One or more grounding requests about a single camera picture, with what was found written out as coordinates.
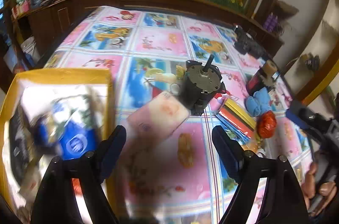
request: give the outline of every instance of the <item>blue cloth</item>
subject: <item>blue cloth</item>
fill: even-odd
[[[257,117],[271,110],[270,101],[271,98],[264,87],[255,92],[253,96],[249,96],[245,100],[245,106],[252,117]]]

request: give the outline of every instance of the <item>pink tablecloth pattern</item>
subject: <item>pink tablecloth pattern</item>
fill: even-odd
[[[206,62],[210,53],[221,70],[231,98],[244,106],[245,84],[264,60],[240,55],[235,33],[208,22],[163,13],[124,11],[102,6],[83,20],[46,64],[47,68],[108,68],[116,90],[117,124],[163,90],[176,94],[186,60]],[[311,163],[304,133],[285,117],[291,101],[280,78],[270,92],[277,117],[275,136],[262,143],[267,157],[285,154],[300,182]],[[149,223],[218,223],[236,189],[211,141],[220,121],[214,100],[201,117],[191,116],[170,137],[142,150],[116,168],[117,202],[122,220]],[[192,147],[193,166],[178,159],[178,139]],[[263,179],[248,218],[254,223],[265,189]]]

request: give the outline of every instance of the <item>table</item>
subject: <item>table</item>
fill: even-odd
[[[184,16],[124,11],[102,6],[81,22],[62,42],[46,68],[109,68],[115,84],[116,124],[163,90],[178,92],[188,59],[206,62],[209,53],[221,71],[231,98],[244,107],[245,83],[264,60],[239,54],[235,33],[218,25]],[[311,163],[305,134],[285,117],[292,98],[281,78],[270,92],[277,118],[274,137],[259,143],[267,157],[284,154],[302,182]],[[221,125],[213,99],[202,116],[190,116],[174,133],[164,135],[152,149],[129,153],[116,173],[116,212],[122,222],[139,218],[146,223],[218,223],[236,189],[211,141]],[[187,138],[193,166],[178,160],[178,140]],[[255,223],[265,189],[259,183],[248,224]]]

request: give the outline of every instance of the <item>human hand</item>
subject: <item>human hand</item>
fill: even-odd
[[[306,208],[310,207],[310,199],[312,199],[316,194],[316,182],[315,174],[318,170],[318,165],[314,162],[310,165],[310,170],[305,175],[305,182],[301,185],[301,190],[304,195]],[[335,197],[337,192],[337,186],[335,182],[326,182],[319,187],[319,194],[323,196],[320,204],[316,209],[310,214],[310,216],[317,216],[321,211],[326,208],[326,206],[331,202]]]

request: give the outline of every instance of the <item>black object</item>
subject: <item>black object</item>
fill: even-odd
[[[82,223],[71,178],[78,178],[93,224],[118,224],[100,184],[108,178],[126,141],[126,130],[117,126],[98,149],[81,158],[62,161],[54,157],[47,168],[36,196],[31,224]],[[257,223],[308,223],[301,188],[285,156],[276,160],[259,158],[250,150],[243,151],[221,126],[212,131],[212,141],[228,172],[238,187],[219,224],[245,224],[253,206],[259,179],[267,177]],[[4,224],[20,221],[0,200],[0,219]]]
[[[178,99],[192,115],[201,115],[216,93],[226,93],[218,67],[211,64],[213,59],[211,54],[205,66],[194,60],[186,61],[187,71]]]
[[[265,49],[250,38],[241,26],[235,25],[233,30],[237,34],[237,41],[234,42],[234,47],[240,54],[245,55],[248,53],[256,59],[265,54]]]
[[[309,223],[304,197],[289,161],[260,158],[243,150],[221,126],[214,127],[212,141],[227,174],[238,187],[219,224],[245,224],[257,192],[259,179],[267,177],[265,193],[256,223]]]
[[[306,61],[305,61],[305,64],[306,64],[306,67],[308,70],[311,70],[313,72],[316,72],[318,71],[319,69],[319,66],[320,66],[320,58],[318,55],[316,56],[313,56],[311,53],[310,53],[310,58],[308,58]]]
[[[308,212],[312,213],[323,199],[323,196],[318,194],[320,185],[334,181],[338,175],[339,123],[335,119],[327,121],[322,115],[314,113],[296,100],[291,102],[286,117],[320,145],[319,151],[314,154],[318,170],[315,174],[316,195],[310,200],[308,209]]]
[[[126,130],[117,126],[96,151],[88,151],[78,159],[66,161],[54,157],[41,181],[31,224],[82,223],[72,178],[80,180],[93,224],[118,223],[100,184],[111,175],[125,142]]]

